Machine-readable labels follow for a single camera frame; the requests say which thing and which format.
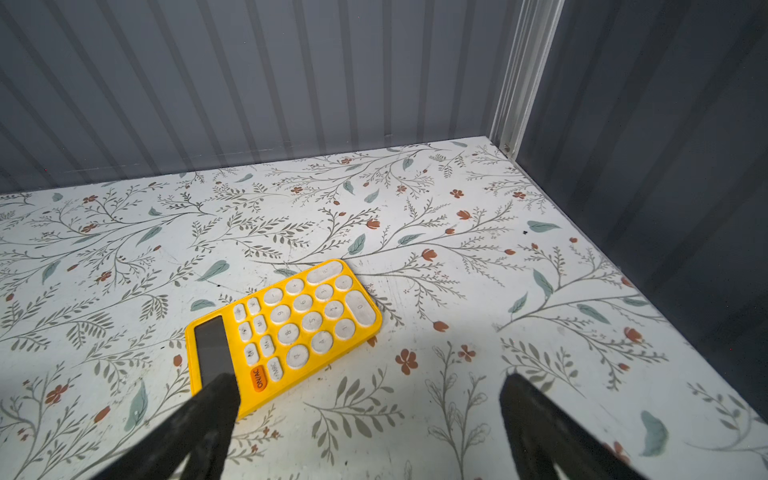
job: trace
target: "orange button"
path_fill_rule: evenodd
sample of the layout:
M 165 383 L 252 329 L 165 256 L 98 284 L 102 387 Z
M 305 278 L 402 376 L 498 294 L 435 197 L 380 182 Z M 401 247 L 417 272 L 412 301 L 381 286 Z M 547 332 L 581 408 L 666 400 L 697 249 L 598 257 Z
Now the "orange button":
M 255 369 L 250 371 L 250 379 L 253 380 L 253 388 L 257 392 L 261 392 L 266 388 L 266 372 L 264 372 L 264 366 L 259 365 Z

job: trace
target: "round white button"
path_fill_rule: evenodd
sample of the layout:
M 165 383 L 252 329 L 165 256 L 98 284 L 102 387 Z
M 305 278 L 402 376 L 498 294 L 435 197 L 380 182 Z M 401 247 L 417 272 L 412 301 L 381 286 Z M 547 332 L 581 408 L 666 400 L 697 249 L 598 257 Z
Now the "round white button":
M 291 295 L 298 295 L 304 290 L 304 282 L 300 278 L 294 278 L 286 284 L 286 291 Z
M 336 336 L 342 340 L 348 340 L 355 334 L 355 323 L 350 319 L 339 320 L 334 329 Z
M 270 313 L 270 320 L 278 325 L 288 320 L 289 317 L 290 308 L 287 305 L 276 306 L 272 313 Z
M 326 305 L 326 316 L 330 319 L 337 319 L 344 313 L 344 305 L 340 301 L 334 300 Z
M 300 369 L 306 365 L 306 361 L 310 359 L 310 351 L 304 345 L 296 345 L 290 347 L 288 355 L 286 355 L 286 363 L 294 370 Z
M 307 332 L 314 332 L 323 324 L 323 316 L 318 312 L 309 312 L 301 319 L 301 327 Z
M 290 345 L 299 338 L 299 327 L 295 323 L 283 325 L 277 332 L 277 341 L 283 345 Z
M 323 302 L 328 300 L 331 295 L 333 295 L 333 287 L 327 283 L 318 286 L 317 290 L 315 290 L 315 296 L 318 300 L 322 300 Z
M 283 299 L 283 291 L 279 288 L 273 288 L 264 293 L 264 302 L 267 305 L 274 305 Z
M 339 290 L 349 290 L 352 288 L 352 277 L 349 275 L 342 275 L 337 278 L 336 288 Z
M 333 337 L 328 332 L 320 332 L 312 337 L 312 350 L 318 353 L 328 353 L 333 346 Z
M 293 301 L 293 309 L 297 312 L 306 312 L 312 307 L 312 297 L 304 293 Z

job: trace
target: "dark stripe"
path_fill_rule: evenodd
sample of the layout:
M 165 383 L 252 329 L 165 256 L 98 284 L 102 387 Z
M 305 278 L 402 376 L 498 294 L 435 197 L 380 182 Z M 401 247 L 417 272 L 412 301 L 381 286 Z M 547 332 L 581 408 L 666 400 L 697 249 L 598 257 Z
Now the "dark stripe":
M 603 174 L 603 169 L 611 160 L 621 134 L 627 128 L 634 109 L 640 103 L 650 80 L 664 59 L 664 53 L 677 34 L 677 29 L 683 22 L 690 3 L 691 0 L 670 0 L 656 15 L 654 25 L 635 58 L 632 70 L 592 148 L 589 160 L 579 175 L 574 193 L 564 208 L 574 222 L 578 222 L 584 205 Z
M 312 53 L 310 52 L 310 40 L 306 33 L 306 20 L 304 19 L 304 7 L 301 0 L 293 0 L 293 14 L 296 16 L 296 31 L 299 35 L 301 58 L 304 61 L 304 74 L 306 87 L 310 91 L 310 108 L 315 120 L 315 134 L 317 135 L 317 147 L 320 154 L 326 154 L 326 134 L 323 131 L 323 119 L 320 117 L 320 102 L 317 96 L 315 84 L 315 68 L 312 66 Z
M 416 141 L 424 141 L 424 121 L 427 115 L 427 87 L 429 86 L 429 59 L 432 55 L 432 24 L 435 20 L 435 0 L 427 0 L 424 7 L 424 35 L 422 36 L 422 75 L 419 82 L 419 117 L 416 121 Z
M 346 82 L 346 106 L 349 111 L 349 139 L 352 149 L 359 146 L 357 138 L 357 102 L 355 100 L 355 72 L 352 64 L 352 34 L 349 33 L 349 6 L 346 0 L 339 0 L 339 30 L 341 30 L 341 51 L 344 57 L 344 80 Z
M 568 26 L 563 31 L 562 39 L 558 42 L 561 46 L 558 49 L 558 57 L 555 60 L 552 58 L 550 52 L 550 56 L 547 60 L 547 62 L 554 60 L 554 64 L 552 65 L 552 77 L 549 82 L 547 82 L 546 90 L 541 97 L 541 103 L 536 106 L 538 116 L 535 121 L 532 121 L 526 127 L 526 131 L 531 132 L 531 137 L 527 140 L 528 145 L 530 145 L 529 148 L 531 154 L 537 151 L 536 144 L 538 143 L 538 135 L 541 133 L 541 130 L 543 130 L 542 123 L 544 122 L 547 110 L 549 110 L 549 104 L 552 102 L 555 92 L 560 90 L 560 80 L 564 73 L 565 60 L 568 58 L 568 45 L 574 34 L 574 30 L 576 29 L 576 25 L 578 24 L 581 7 L 584 6 L 584 2 L 574 2 L 570 5 L 573 5 L 573 9 L 568 13 Z
M 210 7 L 208 6 L 206 0 L 197 0 L 197 7 L 200 9 L 200 14 L 203 17 L 205 29 L 208 31 L 210 44 L 214 47 L 216 61 L 219 63 L 219 69 L 221 70 L 221 74 L 224 76 L 224 82 L 227 84 L 227 90 L 230 92 L 232 105 L 235 107 L 237 118 L 240 120 L 240 128 L 243 129 L 243 135 L 245 135 L 245 140 L 248 142 L 248 150 L 250 151 L 250 156 L 253 158 L 253 161 L 258 164 L 261 162 L 259 148 L 256 145 L 256 140 L 253 139 L 253 132 L 250 129 L 250 122 L 248 121 L 248 117 L 245 115 L 245 108 L 243 108 L 243 100 L 240 98 L 240 92 L 237 90 L 235 79 L 232 76 L 230 62 L 227 60 L 227 54 L 224 52 L 224 47 L 221 44 L 219 31 L 216 30 L 214 17 L 210 13 Z
M 464 77 L 467 73 L 467 57 L 469 56 L 469 42 L 472 40 L 472 25 L 475 22 L 476 0 L 468 0 L 467 11 L 464 14 L 464 28 L 462 29 L 462 48 L 458 54 L 458 67 L 456 68 L 456 81 L 453 85 L 453 106 L 451 107 L 451 123 L 448 126 L 448 138 L 453 138 L 458 123 L 458 110 L 462 103 L 464 91 Z
M 286 152 L 286 159 L 290 159 L 293 158 L 293 147 L 291 147 L 288 126 L 286 125 L 286 117 L 283 113 L 283 103 L 280 101 L 280 93 L 277 91 L 275 72 L 272 70 L 272 62 L 270 61 L 270 51 L 266 49 L 266 40 L 264 39 L 264 31 L 261 28 L 259 9 L 256 7 L 256 2 L 254 0 L 246 0 L 245 6 L 248 9 L 248 17 L 250 18 L 250 28 L 253 30 L 253 37 L 256 39 L 256 48 L 259 49 L 261 68 L 264 70 L 266 87 L 270 91 L 272 108 L 275 110 L 275 118 L 277 119 L 277 127 L 280 129 L 280 136 L 283 138 L 283 148 Z
M 558 146 L 555 147 L 554 153 L 551 156 L 551 165 L 547 169 L 547 172 L 544 176 L 544 182 L 542 183 L 542 186 L 545 187 L 545 190 L 547 190 L 546 187 L 552 181 L 552 175 L 557 169 L 558 162 L 560 161 L 560 158 L 563 154 L 565 142 L 568 141 L 568 138 L 571 137 L 571 129 L 573 128 L 574 122 L 576 121 L 576 115 L 578 115 L 578 112 L 581 110 L 581 104 L 584 102 L 584 93 L 587 91 L 587 86 L 592 80 L 592 74 L 594 73 L 595 68 L 598 66 L 600 57 L 603 55 L 603 48 L 606 45 L 608 37 L 611 35 L 611 31 L 613 31 L 616 17 L 619 15 L 619 10 L 621 10 L 621 2 L 610 2 L 609 5 L 612 5 L 612 9 L 608 12 L 608 15 L 603 21 L 603 25 L 600 28 L 600 34 L 594 44 L 592 56 L 589 58 L 587 69 L 584 70 L 584 74 L 581 76 L 581 83 L 576 89 L 574 103 L 571 106 L 571 110 L 568 111 L 568 117 L 565 119 L 565 124 L 561 130 Z
M 88 121 L 88 119 L 85 118 L 83 112 L 80 110 L 80 108 L 78 108 L 76 104 L 74 104 L 72 97 L 69 96 L 69 93 L 67 93 L 64 85 L 62 85 L 61 82 L 56 78 L 56 75 L 54 75 L 51 68 L 48 67 L 48 64 L 46 64 L 45 60 L 43 60 L 43 57 L 40 56 L 37 48 L 35 48 L 31 41 L 29 41 L 27 35 L 25 35 L 25 33 L 22 31 L 22 28 L 18 25 L 18 23 L 16 23 L 16 20 L 13 19 L 11 13 L 5 8 L 3 4 L 0 4 L 0 18 L 2 18 L 8 28 L 11 29 L 13 35 L 16 37 L 19 43 L 22 44 L 24 49 L 32 58 L 35 65 L 37 65 L 40 72 L 42 72 L 46 80 L 48 80 L 48 83 L 51 84 L 54 90 L 56 90 L 58 96 L 67 105 L 69 110 L 77 119 L 80 126 L 83 127 L 85 133 L 88 134 L 94 144 L 96 144 L 96 147 L 104 156 L 104 159 L 106 159 L 112 168 L 114 168 L 114 172 L 117 174 L 117 176 L 122 180 L 127 179 L 127 175 L 125 172 L 123 172 L 123 169 L 120 167 L 120 165 L 118 165 L 117 161 L 112 156 L 112 153 L 110 153 L 110 151 L 107 149 L 107 145 L 101 141 L 101 138 L 99 138 L 96 130 L 94 130 L 94 128 L 91 126 L 91 123 Z
M 696 252 L 717 232 L 730 216 L 768 179 L 768 150 L 765 150 L 741 178 L 715 203 L 704 218 L 664 258 L 661 265 L 648 277 L 641 291 L 646 295 L 656 292 L 677 271 L 696 255 Z
M 214 126 L 210 124 L 208 114 L 205 112 L 205 108 L 203 108 L 203 102 L 200 100 L 200 95 L 197 94 L 197 89 L 194 87 L 194 83 L 192 83 L 192 77 L 187 70 L 187 65 L 184 63 L 184 59 L 181 57 L 181 52 L 179 51 L 178 45 L 176 45 L 174 36 L 170 33 L 170 28 L 168 27 L 168 22 L 165 19 L 163 11 L 160 9 L 157 0 L 147 0 L 147 4 L 152 11 L 157 27 L 160 29 L 160 34 L 163 35 L 165 45 L 168 47 L 170 56 L 173 58 L 176 69 L 179 71 L 179 76 L 181 76 L 181 80 L 187 88 L 187 93 L 190 96 L 190 100 L 192 100 L 192 105 L 197 112 L 197 116 L 200 118 L 201 124 L 203 124 L 203 129 L 208 136 L 208 141 L 210 142 L 211 147 L 214 149 L 214 153 L 218 157 L 219 164 L 222 167 L 229 167 L 229 163 L 227 163 L 227 159 L 224 157 L 224 152 L 221 150 L 219 139 L 216 137 L 216 132 L 214 132 Z
M 98 5 L 98 7 L 101 9 L 101 14 L 104 15 L 104 19 L 107 21 L 107 25 L 109 25 L 109 28 L 112 30 L 112 34 L 118 40 L 118 44 L 120 45 L 120 48 L 122 49 L 125 57 L 128 59 L 128 63 L 130 63 L 131 67 L 134 69 L 134 73 L 136 74 L 141 87 L 144 89 L 144 93 L 147 94 L 149 102 L 152 103 L 152 107 L 154 108 L 155 112 L 157 112 L 157 116 L 160 118 L 160 122 L 163 124 L 163 127 L 165 127 L 165 130 L 170 137 L 170 141 L 174 143 L 176 152 L 179 154 L 181 161 L 184 162 L 184 166 L 187 168 L 187 170 L 194 170 L 194 166 L 190 161 L 187 149 L 184 148 L 184 144 L 181 143 L 181 139 L 179 138 L 178 133 L 176 133 L 174 125 L 170 122 L 170 118 L 165 112 L 163 104 L 160 102 L 160 98 L 157 96 L 157 93 L 155 93 L 154 88 L 152 88 L 152 84 L 149 82 L 147 74 L 144 73 L 144 69 L 141 67 L 141 63 L 136 56 L 136 52 L 134 52 L 131 44 L 128 43 L 128 39 L 125 37 L 125 33 L 118 23 L 118 20 L 114 17 L 114 13 L 110 9 L 107 0 L 96 0 L 96 5 Z
M 691 344 L 701 355 L 710 355 L 735 342 L 741 336 L 749 335 L 762 326 L 768 318 L 768 292 L 752 299 L 738 312 L 730 314 L 700 339 Z
M 725 54 L 723 60 L 715 68 L 707 84 L 701 90 L 696 100 L 690 107 L 686 117 L 677 126 L 676 131 L 670 137 L 670 140 L 664 146 L 661 154 L 651 166 L 645 175 L 642 183 L 635 192 L 632 199 L 624 208 L 624 212 L 611 228 L 611 231 L 605 237 L 601 249 L 608 255 L 616 247 L 624 232 L 630 226 L 634 218 L 645 205 L 648 197 L 656 189 L 664 175 L 675 165 L 675 160 L 688 142 L 690 136 L 698 128 L 704 115 L 707 114 L 710 107 L 720 98 L 720 95 L 730 83 L 731 78 L 739 71 L 744 58 L 750 54 L 755 44 L 763 37 L 766 31 L 766 21 L 764 10 L 758 10 L 752 15 L 752 18 L 742 27 L 739 37 L 733 43 L 730 50 Z
M 101 76 L 101 73 L 96 68 L 96 65 L 91 60 L 91 57 L 88 55 L 88 53 L 85 51 L 85 47 L 80 42 L 80 39 L 78 36 L 74 33 L 72 30 L 72 27 L 69 25 L 69 22 L 67 22 L 67 19 L 64 18 L 64 14 L 61 13 L 61 10 L 59 9 L 58 5 L 56 5 L 53 0 L 42 0 L 45 7 L 48 9 L 48 11 L 53 16 L 53 19 L 58 24 L 59 28 L 64 32 L 64 35 L 69 40 L 70 45 L 72 45 L 72 48 L 74 49 L 74 52 L 78 54 L 78 57 L 80 58 L 80 61 L 83 62 L 83 65 L 85 66 L 85 69 L 88 70 L 88 73 L 91 75 L 91 78 L 93 78 L 93 81 L 98 85 L 99 90 L 101 90 L 101 93 L 104 95 L 104 98 L 107 99 L 107 103 L 109 103 L 110 107 L 112 107 L 112 111 L 115 115 L 117 115 L 118 119 L 120 120 L 120 123 L 123 124 L 123 128 L 125 128 L 125 131 L 128 133 L 128 136 L 131 137 L 131 140 L 136 144 L 136 148 L 141 152 L 141 156 L 144 157 L 144 161 L 147 162 L 147 165 L 149 165 L 150 170 L 152 170 L 152 173 L 155 175 L 160 175 L 160 169 L 157 168 L 157 164 L 155 163 L 154 159 L 152 158 L 152 155 L 150 155 L 149 150 L 147 150 L 147 146 L 144 145 L 144 142 L 139 137 L 138 132 L 136 132 L 136 129 L 131 124 L 131 121 L 128 120 L 127 115 L 123 111 L 123 108 L 118 103 L 117 98 L 114 96 L 114 93 L 112 93 L 112 90 L 107 85 L 107 82 L 104 80 L 104 77 Z
M 509 35 L 512 34 L 512 14 L 515 13 L 515 2 L 507 0 L 507 8 L 504 12 L 504 20 L 502 20 L 502 30 L 498 34 L 498 44 L 496 45 L 496 56 L 493 61 L 493 69 L 491 70 L 491 83 L 488 85 L 488 93 L 485 95 L 485 106 L 482 110 L 482 117 L 480 120 L 480 131 L 484 135 L 491 134 L 491 119 L 496 107 L 496 90 L 497 84 L 502 82 L 502 68 L 505 62 L 509 60 L 509 51 L 507 51 L 507 44 L 509 43 Z
M 13 134 L 8 131 L 8 128 L 5 128 L 5 125 L 3 123 L 0 123 L 0 134 L 3 134 L 3 137 L 7 138 L 9 142 L 11 142 L 11 145 L 14 146 L 16 150 L 19 151 L 20 154 L 29 162 L 29 164 L 40 174 L 41 177 L 43 177 L 47 182 L 49 187 L 58 187 L 59 185 L 56 183 L 56 181 L 51 177 L 50 174 L 48 174 L 47 171 L 43 168 L 42 165 L 38 162 L 38 160 L 29 153 L 29 150 L 27 150 L 24 145 L 16 137 L 13 136 Z M 13 187 L 16 190 L 22 190 L 22 186 L 18 184 L 16 179 L 8 174 L 8 171 L 5 169 L 2 169 L 2 172 L 0 174 L 5 177 L 5 179 L 13 185 Z
M 64 158 L 67 159 L 67 162 L 72 166 L 74 169 L 73 171 L 77 172 L 78 175 L 80 175 L 80 178 L 83 179 L 83 181 L 86 184 L 90 184 L 93 182 L 91 179 L 91 176 L 88 174 L 87 171 L 83 168 L 82 165 L 80 165 L 80 162 L 74 157 L 72 152 L 69 151 L 68 148 L 64 145 L 64 142 L 61 141 L 61 139 L 58 137 L 58 135 L 51 129 L 51 127 L 48 126 L 47 123 L 45 123 L 45 120 L 43 120 L 43 117 L 38 113 L 37 110 L 35 110 L 35 107 L 32 106 L 31 103 L 25 98 L 25 96 L 19 91 L 18 88 L 16 88 L 16 85 L 13 84 L 10 78 L 5 74 L 5 72 L 0 68 L 0 83 L 3 83 L 5 87 L 8 89 L 8 91 L 11 92 L 11 95 L 13 95 L 13 98 L 16 99 L 16 101 L 27 111 L 30 117 L 32 117 L 32 120 L 35 121 L 35 123 L 38 125 L 38 128 L 43 131 L 43 133 L 51 140 L 54 146 L 56 146 L 56 150 L 60 151 L 62 155 L 64 155 Z
M 382 0 L 384 47 L 384 145 L 392 146 L 392 0 Z

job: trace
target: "yellow calculator casing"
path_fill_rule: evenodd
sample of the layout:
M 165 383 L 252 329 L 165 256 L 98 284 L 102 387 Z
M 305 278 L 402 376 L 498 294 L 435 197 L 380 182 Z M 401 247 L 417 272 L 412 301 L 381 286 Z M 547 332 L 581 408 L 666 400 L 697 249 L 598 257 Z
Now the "yellow calculator casing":
M 322 266 L 331 263 L 331 262 L 339 262 L 342 264 L 343 269 L 341 273 L 338 273 L 334 275 L 333 277 L 324 280 L 323 282 L 311 285 L 307 281 L 307 275 L 316 269 L 321 268 Z M 339 276 L 342 275 L 348 275 L 352 278 L 352 286 L 348 290 L 340 291 L 336 288 L 335 280 Z M 301 292 L 298 292 L 296 295 L 289 294 L 286 291 L 286 285 L 289 281 L 293 279 L 301 279 L 304 282 L 304 289 Z M 326 300 L 318 300 L 317 297 L 314 295 L 314 292 L 317 287 L 323 284 L 329 284 L 333 287 L 333 295 Z M 283 298 L 281 301 L 278 302 L 276 305 L 268 306 L 266 302 L 263 299 L 264 293 L 266 293 L 268 290 L 271 290 L 272 288 L 279 288 L 283 291 Z M 370 326 L 362 326 L 360 325 L 356 320 L 353 314 L 349 311 L 349 307 L 346 305 L 346 302 L 344 300 L 347 293 L 349 293 L 352 290 L 358 290 L 360 293 L 363 294 L 365 299 L 368 301 L 368 304 L 373 308 L 373 311 L 376 313 L 376 321 L 370 325 Z M 308 293 L 313 298 L 313 305 L 312 307 L 306 311 L 298 313 L 293 308 L 293 301 L 296 299 L 297 296 Z M 260 304 L 260 311 L 258 313 L 252 313 L 248 310 L 246 307 L 246 319 L 243 322 L 237 322 L 235 320 L 235 316 L 233 313 L 234 307 L 238 303 L 242 303 L 243 306 L 246 306 L 248 299 L 251 298 L 257 298 L 259 300 Z M 325 316 L 323 309 L 325 305 L 327 305 L 328 302 L 331 302 L 333 300 L 338 300 L 344 305 L 344 312 L 338 319 L 329 319 Z M 290 317 L 285 322 L 280 323 L 279 325 L 272 323 L 270 319 L 270 313 L 272 310 L 277 308 L 280 305 L 286 305 L 290 308 Z M 302 327 L 302 318 L 311 312 L 318 312 L 323 317 L 323 324 L 322 326 L 313 332 L 307 332 Z M 291 387 L 295 386 L 297 383 L 304 380 L 306 377 L 312 375 L 314 372 L 317 372 L 318 370 L 322 369 L 323 367 L 327 366 L 334 360 L 338 359 L 341 356 L 346 355 L 350 350 L 354 349 L 361 343 L 365 342 L 366 340 L 370 339 L 376 333 L 381 329 L 382 325 L 382 314 L 379 308 L 376 306 L 376 304 L 371 300 L 370 295 L 368 292 L 366 292 L 366 289 L 363 288 L 362 284 L 359 280 L 357 280 L 357 277 L 352 272 L 352 270 L 349 268 L 349 265 L 346 264 L 343 260 L 339 259 L 333 259 L 328 260 L 326 262 L 323 262 L 319 265 L 314 266 L 313 268 L 310 268 L 308 270 L 305 270 L 301 273 L 297 273 L 296 275 L 289 276 L 285 280 L 282 280 L 278 283 L 275 283 L 274 285 L 268 286 L 267 288 L 261 289 L 256 293 L 253 293 L 249 296 L 245 296 L 241 298 L 240 300 L 237 300 L 235 302 L 230 303 L 229 305 L 226 305 L 222 308 L 219 308 L 218 310 L 208 313 L 205 316 L 200 317 L 199 319 L 194 320 L 192 323 L 190 323 L 187 328 L 184 330 L 184 337 L 187 340 L 187 355 L 188 355 L 188 363 L 189 363 L 189 370 L 190 370 L 190 385 L 192 390 L 192 395 L 197 394 L 202 388 L 203 383 L 200 378 L 200 363 L 197 356 L 197 343 L 195 339 L 195 327 L 207 322 L 208 320 L 215 319 L 221 315 L 223 319 L 224 329 L 227 334 L 227 343 L 229 344 L 229 350 L 230 355 L 232 359 L 232 365 L 234 367 L 235 376 L 237 378 L 237 386 L 240 389 L 240 411 L 238 412 L 238 419 L 242 419 L 249 413 L 253 412 L 254 410 L 258 409 L 263 404 L 269 402 L 270 400 L 277 397 L 280 393 L 285 392 L 286 390 L 290 389 Z M 266 320 L 266 332 L 259 334 L 256 333 L 256 330 L 253 328 L 253 318 L 259 315 L 264 315 L 264 319 Z M 351 319 L 355 323 L 355 333 L 352 335 L 351 338 L 347 340 L 340 339 L 335 331 L 334 326 L 337 322 L 339 322 L 342 319 Z M 248 340 L 247 342 L 243 342 L 240 339 L 240 333 L 238 332 L 238 326 L 244 322 L 250 323 L 250 328 L 253 332 L 253 337 Z M 277 331 L 280 329 L 280 327 L 285 326 L 287 323 L 294 323 L 299 326 L 299 338 L 290 345 L 286 346 L 280 343 L 277 340 Z M 310 341 L 313 336 L 315 336 L 317 333 L 320 333 L 322 331 L 327 331 L 331 334 L 333 337 L 333 346 L 331 349 L 324 354 L 318 354 L 315 350 L 313 350 L 312 346 L 310 345 Z M 272 337 L 272 341 L 274 344 L 275 352 L 273 355 L 269 357 L 265 357 L 262 354 L 262 351 L 259 347 L 259 338 L 270 335 Z M 249 343 L 255 343 L 257 345 L 257 350 L 260 355 L 259 361 L 253 365 L 248 366 L 245 354 L 243 353 L 243 350 L 245 349 L 246 345 Z M 310 351 L 310 357 L 307 361 L 306 365 L 301 367 L 300 369 L 292 369 L 286 364 L 286 354 L 288 353 L 288 350 L 296 345 L 302 344 L 304 345 L 309 351 Z M 267 372 L 266 368 L 266 362 L 269 359 L 272 359 L 273 357 L 277 357 L 280 360 L 280 366 L 283 369 L 283 377 L 278 382 L 274 382 L 270 374 Z M 262 391 L 257 392 L 256 387 L 254 385 L 254 380 L 251 378 L 252 371 L 255 371 L 260 366 L 263 367 L 263 371 L 266 373 L 266 388 L 264 388 Z

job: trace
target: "orange flower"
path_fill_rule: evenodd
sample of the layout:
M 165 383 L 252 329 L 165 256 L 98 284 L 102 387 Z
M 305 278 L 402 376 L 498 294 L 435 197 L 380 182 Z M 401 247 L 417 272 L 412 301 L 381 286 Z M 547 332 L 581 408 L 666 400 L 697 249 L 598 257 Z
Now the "orange flower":
M 458 353 L 458 357 L 460 359 L 466 360 L 467 362 L 471 362 L 473 356 L 475 356 L 475 351 L 470 350 L 466 345 L 462 345 L 462 351 Z
M 630 327 L 626 326 L 624 327 L 624 335 L 631 341 L 635 343 L 642 343 L 643 342 L 643 336 L 635 329 L 631 329 Z
M 437 253 L 431 248 L 425 249 L 422 252 L 422 258 L 428 262 L 431 262 L 433 258 L 437 257 Z
M 417 369 L 419 364 L 416 363 L 416 352 L 409 352 L 408 349 L 402 349 L 400 355 L 395 357 L 395 361 L 402 365 L 402 372 L 406 375 L 411 374 L 411 369 Z
M 611 451 L 611 453 L 612 453 L 612 454 L 614 454 L 614 456 L 615 456 L 616 458 L 618 458 L 618 459 L 619 459 L 619 460 L 621 460 L 622 462 L 624 462 L 624 463 L 626 463 L 627 465 L 629 465 L 629 457 L 627 457 L 627 456 L 624 454 L 624 447 L 622 447 L 622 446 L 621 446 L 621 443 L 619 443 L 619 442 L 614 442 L 614 447 L 613 447 L 613 448 L 611 448 L 611 446 L 610 446 L 609 444 L 607 444 L 607 443 L 603 443 L 603 446 L 604 446 L 606 449 L 610 450 L 610 451 Z
M 66 392 L 69 385 L 56 385 L 56 388 L 48 392 L 45 396 L 45 403 L 58 403 L 61 400 L 61 394 Z
M 107 405 L 106 407 L 104 407 L 103 410 L 97 413 L 96 416 L 94 417 L 94 423 L 99 423 L 101 420 L 103 420 L 104 417 L 107 416 L 107 414 L 109 413 L 109 410 L 110 410 L 109 405 Z

